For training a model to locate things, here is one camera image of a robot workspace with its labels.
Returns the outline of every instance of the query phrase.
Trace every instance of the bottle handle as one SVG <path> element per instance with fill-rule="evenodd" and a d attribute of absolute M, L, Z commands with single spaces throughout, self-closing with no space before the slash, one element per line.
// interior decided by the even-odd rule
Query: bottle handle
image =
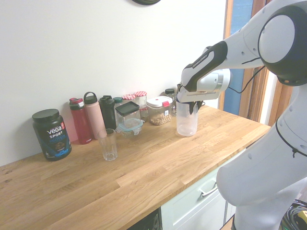
<path fill-rule="evenodd" d="M 87 96 L 89 93 L 92 93 L 92 94 L 97 98 L 97 96 L 96 96 L 95 93 L 93 93 L 93 92 L 87 92 L 87 93 L 84 95 L 84 97 L 83 97 L 83 100 L 84 100 L 84 101 L 85 101 L 86 96 Z"/>

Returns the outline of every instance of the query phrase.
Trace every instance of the red clip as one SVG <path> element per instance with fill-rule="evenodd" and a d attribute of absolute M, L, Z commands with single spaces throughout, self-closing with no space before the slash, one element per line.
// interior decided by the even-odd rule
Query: red clip
<path fill-rule="evenodd" d="M 163 107 L 168 107 L 169 106 L 169 102 L 162 102 Z"/>

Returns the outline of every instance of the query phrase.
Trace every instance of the black cable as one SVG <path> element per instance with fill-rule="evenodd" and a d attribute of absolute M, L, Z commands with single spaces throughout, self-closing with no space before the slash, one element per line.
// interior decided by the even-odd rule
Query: black cable
<path fill-rule="evenodd" d="M 281 222 L 282 229 L 305 230 L 306 224 L 302 223 L 297 216 L 300 211 L 307 211 L 307 203 L 301 200 L 295 200 L 283 216 Z"/>
<path fill-rule="evenodd" d="M 231 87 L 228 87 L 228 88 L 231 89 L 231 90 L 233 90 L 233 91 L 235 91 L 236 93 L 243 93 L 243 91 L 246 89 L 246 87 L 247 87 L 248 84 L 251 82 L 251 80 L 253 80 L 254 77 L 255 77 L 261 70 L 264 69 L 264 67 L 265 67 L 265 66 L 261 67 L 261 68 L 251 77 L 251 79 L 249 79 L 249 81 L 247 82 L 246 86 L 244 87 L 244 89 L 243 89 L 241 92 L 238 92 L 237 90 L 235 90 L 235 89 L 233 89 L 233 88 L 231 88 Z"/>

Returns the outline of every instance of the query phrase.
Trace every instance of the red and white checkered lid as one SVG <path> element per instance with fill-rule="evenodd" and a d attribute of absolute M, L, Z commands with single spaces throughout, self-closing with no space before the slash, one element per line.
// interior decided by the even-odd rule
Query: red and white checkered lid
<path fill-rule="evenodd" d="M 124 96 L 121 97 L 124 100 L 132 100 L 135 99 L 135 95 L 134 94 L 126 94 Z"/>
<path fill-rule="evenodd" d="M 145 91 L 138 91 L 138 92 L 135 92 L 134 95 L 137 97 L 143 97 L 143 96 L 146 96 L 147 93 Z"/>

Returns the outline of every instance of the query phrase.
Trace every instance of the white lid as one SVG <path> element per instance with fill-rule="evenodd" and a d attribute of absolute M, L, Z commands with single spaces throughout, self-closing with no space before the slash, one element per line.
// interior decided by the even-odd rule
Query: white lid
<path fill-rule="evenodd" d="M 171 104 L 173 99 L 166 96 L 154 97 L 152 99 L 147 100 L 147 105 L 151 107 L 162 107 L 164 102 L 168 102 Z"/>

